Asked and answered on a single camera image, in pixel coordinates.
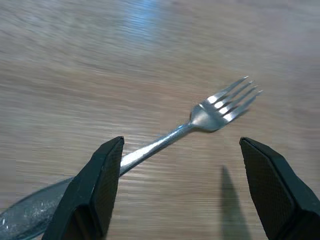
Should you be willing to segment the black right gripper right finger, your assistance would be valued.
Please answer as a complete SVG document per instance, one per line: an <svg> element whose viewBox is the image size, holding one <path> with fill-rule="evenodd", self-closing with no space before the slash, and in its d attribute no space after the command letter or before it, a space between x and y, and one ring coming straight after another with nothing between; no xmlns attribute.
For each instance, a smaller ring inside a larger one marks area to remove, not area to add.
<svg viewBox="0 0 320 240"><path fill-rule="evenodd" d="M269 146L239 141L251 199L270 240L318 240L320 200Z"/></svg>

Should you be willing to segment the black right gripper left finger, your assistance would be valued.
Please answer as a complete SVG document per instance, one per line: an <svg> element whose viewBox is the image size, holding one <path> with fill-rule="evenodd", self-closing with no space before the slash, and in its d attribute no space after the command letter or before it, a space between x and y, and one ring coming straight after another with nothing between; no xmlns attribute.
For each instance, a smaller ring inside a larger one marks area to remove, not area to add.
<svg viewBox="0 0 320 240"><path fill-rule="evenodd" d="M115 205L124 138L103 143L69 183L44 240L104 240Z"/></svg>

